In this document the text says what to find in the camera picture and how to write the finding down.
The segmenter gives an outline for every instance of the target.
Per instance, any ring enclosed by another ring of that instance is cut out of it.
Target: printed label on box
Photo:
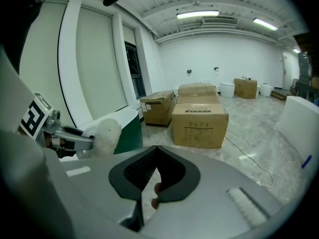
[[[185,127],[185,143],[195,144],[208,142],[211,139],[213,128]]]
[[[211,113],[208,108],[186,108],[186,113]]]

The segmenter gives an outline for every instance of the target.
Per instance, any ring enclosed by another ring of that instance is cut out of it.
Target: cardboard box
[[[257,81],[234,79],[235,83],[235,95],[238,95],[245,99],[255,99],[257,92]]]
[[[219,104],[220,101],[214,85],[208,83],[193,83],[180,85],[176,103]]]
[[[176,145],[221,148],[229,115],[221,104],[176,104],[172,114]]]
[[[316,89],[319,89],[319,78],[313,77],[312,86]]]
[[[153,93],[140,102],[146,124],[169,125],[175,106],[173,90]]]

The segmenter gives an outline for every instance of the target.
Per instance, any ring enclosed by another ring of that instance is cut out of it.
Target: fluorescent ceiling light
[[[177,14],[177,18],[189,18],[189,17],[198,17],[198,16],[218,16],[219,11],[217,10],[200,10],[200,11],[191,11]]]
[[[273,25],[271,25],[271,24],[269,24],[267,22],[264,22],[264,21],[262,21],[262,20],[260,20],[258,18],[254,19],[254,22],[257,23],[257,24],[260,24],[262,26],[265,26],[265,27],[267,27],[267,28],[269,28],[271,30],[277,30],[278,29],[276,26],[273,26]]]

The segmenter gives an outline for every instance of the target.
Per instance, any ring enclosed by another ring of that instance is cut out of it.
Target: window
[[[128,63],[130,68],[130,73],[132,77],[133,87],[135,91],[136,99],[145,97],[145,88],[141,75],[140,64],[138,53],[136,51],[136,46],[125,42],[126,55],[128,57]]]

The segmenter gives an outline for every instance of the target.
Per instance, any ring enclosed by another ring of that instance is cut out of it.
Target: ceiling beam
[[[306,31],[304,31],[303,29],[300,29],[300,30],[297,30],[297,31],[293,31],[293,32],[290,32],[289,34],[286,34],[280,38],[278,38],[278,40],[282,40],[282,39],[285,39],[285,38],[290,38],[290,37],[294,37],[294,35],[297,35],[297,34],[303,34],[303,33],[306,33]]]
[[[120,7],[122,7],[123,9],[127,10],[130,14],[132,14],[135,18],[137,18],[144,26],[146,26],[149,30],[152,29],[151,25],[148,24],[146,22],[146,20],[144,20],[140,14],[138,14],[135,10],[132,9],[131,6],[129,5],[126,5],[126,3],[123,1],[123,0],[119,0],[116,2]],[[159,37],[160,35],[154,30],[152,31],[153,34],[156,36],[156,37]]]
[[[262,9],[258,6],[252,5],[250,3],[242,2],[242,1],[236,1],[236,0],[197,0],[197,1],[200,2],[201,5],[218,4],[218,5],[225,5],[225,6],[231,6],[231,7],[237,7],[237,8],[244,8],[244,9],[252,10],[254,12],[262,14],[270,19],[273,19],[276,21],[276,23],[282,22],[282,20],[276,14],[270,11],[267,11],[265,9]],[[167,10],[192,6],[192,2],[193,2],[192,0],[180,0],[180,1],[166,3],[156,8],[143,12],[142,18],[147,19],[150,16],[154,16],[158,13],[162,13]]]
[[[234,28],[195,28],[195,29],[190,29],[190,30],[185,30],[181,32],[176,32],[172,34],[165,35],[163,37],[155,39],[156,42],[165,42],[168,40],[172,40],[174,38],[182,37],[182,36],[187,36],[187,35],[192,35],[192,34],[199,34],[199,33],[230,33],[230,34],[239,34],[241,36],[249,36],[253,38],[258,38],[260,40],[264,40],[267,42],[271,42],[276,45],[282,45],[281,42],[274,40],[272,38],[269,38],[267,36],[257,34],[254,32],[250,32],[247,30],[241,30],[241,29],[234,29]]]
[[[288,22],[290,22],[290,21],[294,21],[294,20],[296,20],[296,19],[299,20],[299,19],[302,19],[302,18],[301,18],[300,16],[292,17],[292,18],[290,18],[290,19],[287,19],[287,20],[281,22],[281,24],[278,25],[277,27],[282,27],[282,26],[284,26],[286,23],[288,23]]]
[[[270,42],[270,41],[267,41],[267,40],[264,40],[264,39],[259,39],[258,37],[253,37],[253,36],[243,36],[243,35],[229,35],[229,34],[219,34],[219,35],[212,35],[212,34],[201,34],[201,35],[186,35],[186,36],[183,36],[183,37],[180,37],[178,38],[178,40],[181,40],[181,39],[187,39],[187,38],[194,38],[194,37],[242,37],[242,38],[248,38],[248,39],[254,39],[254,40],[259,40],[259,41],[263,41],[263,42],[266,42],[266,43],[271,43],[271,44],[274,44],[273,42]],[[171,42],[171,41],[176,41],[176,39],[170,39],[170,40],[167,40],[167,41],[163,41],[162,43],[168,43],[168,42]]]

